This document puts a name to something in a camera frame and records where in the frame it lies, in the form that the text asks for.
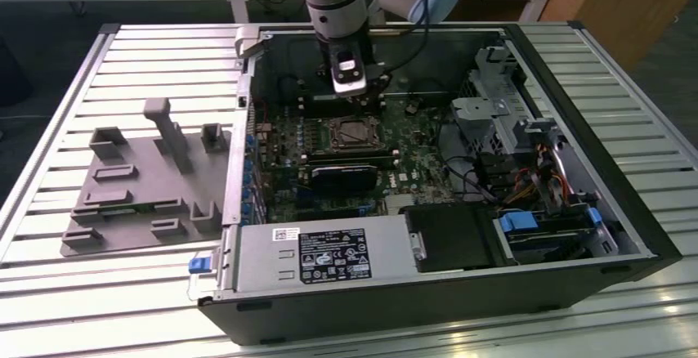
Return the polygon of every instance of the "warning label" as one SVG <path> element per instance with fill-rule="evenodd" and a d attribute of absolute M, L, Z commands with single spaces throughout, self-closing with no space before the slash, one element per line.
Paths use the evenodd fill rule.
<path fill-rule="evenodd" d="M 301 282 L 337 282 L 370 277 L 362 229 L 298 234 Z"/>

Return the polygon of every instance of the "white label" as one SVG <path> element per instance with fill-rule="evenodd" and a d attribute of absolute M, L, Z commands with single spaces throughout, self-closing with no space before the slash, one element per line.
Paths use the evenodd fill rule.
<path fill-rule="evenodd" d="M 290 227 L 286 229 L 273 229 L 270 231 L 270 240 L 272 241 L 297 241 L 297 235 L 300 234 L 301 229 L 297 227 Z"/>

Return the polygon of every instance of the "blue latch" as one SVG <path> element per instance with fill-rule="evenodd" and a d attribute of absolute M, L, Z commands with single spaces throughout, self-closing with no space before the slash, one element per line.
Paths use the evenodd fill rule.
<path fill-rule="evenodd" d="M 535 221 L 533 213 L 528 211 L 507 213 L 499 218 L 499 224 L 501 225 L 501 231 L 504 233 L 513 230 L 537 229 L 537 222 Z"/>
<path fill-rule="evenodd" d="M 210 257 L 194 257 L 188 261 L 189 274 L 205 274 L 210 272 Z"/>
<path fill-rule="evenodd" d="M 587 208 L 587 215 L 588 215 L 588 218 L 591 219 L 591 223 L 596 226 L 601 223 L 601 218 L 600 218 L 600 213 L 599 213 L 599 210 L 593 207 L 588 207 Z"/>

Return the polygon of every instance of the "aluminum table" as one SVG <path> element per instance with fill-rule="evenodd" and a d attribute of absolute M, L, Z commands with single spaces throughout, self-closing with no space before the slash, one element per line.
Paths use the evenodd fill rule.
<path fill-rule="evenodd" d="M 192 301 L 186 263 L 216 242 L 64 258 L 96 127 L 154 134 L 144 99 L 166 96 L 185 132 L 229 123 L 236 25 L 104 27 L 0 211 L 0 356 L 653 356 L 698 348 L 698 156 L 584 29 L 521 25 L 684 259 L 569 309 L 238 347 Z M 547 109 L 539 103 L 543 114 Z"/>

